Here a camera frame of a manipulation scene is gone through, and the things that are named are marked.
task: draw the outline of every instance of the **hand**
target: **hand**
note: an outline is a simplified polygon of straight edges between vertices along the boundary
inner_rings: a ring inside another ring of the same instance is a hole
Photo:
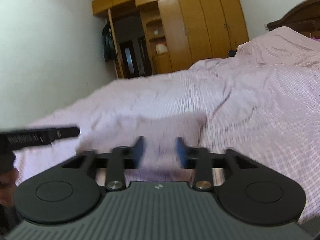
[[[18,179],[18,170],[0,173],[0,204],[7,207],[14,206],[13,193],[16,189],[15,181]]]

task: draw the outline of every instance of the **pink bedsheet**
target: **pink bedsheet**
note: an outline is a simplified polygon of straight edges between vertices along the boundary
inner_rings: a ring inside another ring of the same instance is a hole
[[[87,136],[107,133],[122,116],[197,111],[208,116],[202,146],[217,153],[235,148],[294,179],[307,194],[300,222],[320,215],[320,43],[286,27],[241,45],[233,58],[114,81],[33,123],[77,124],[81,136],[17,153],[19,182],[73,156]]]

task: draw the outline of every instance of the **wooden headboard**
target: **wooden headboard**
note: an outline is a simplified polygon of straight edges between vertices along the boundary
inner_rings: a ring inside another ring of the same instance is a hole
[[[282,19],[267,25],[269,31],[287,26],[308,37],[320,37],[320,0],[306,0]]]

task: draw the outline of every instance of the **wooden wardrobe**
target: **wooden wardrobe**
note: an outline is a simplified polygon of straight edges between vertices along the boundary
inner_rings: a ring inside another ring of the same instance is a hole
[[[95,0],[93,12],[100,15],[127,1]],[[148,14],[145,8],[154,3],[159,14],[154,17],[164,31],[161,41],[168,48],[167,55],[157,55],[152,42],[147,44],[155,73],[188,69],[201,59],[226,58],[229,50],[249,41],[239,0],[135,0],[142,20],[143,13]],[[142,21],[145,33],[149,22]]]

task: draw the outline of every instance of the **metal screw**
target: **metal screw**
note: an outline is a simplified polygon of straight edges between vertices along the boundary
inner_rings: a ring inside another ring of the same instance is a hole
[[[117,180],[113,180],[107,184],[107,187],[111,189],[120,189],[122,188],[122,183]]]
[[[201,180],[196,183],[196,187],[199,189],[208,189],[211,187],[211,183],[206,180]]]

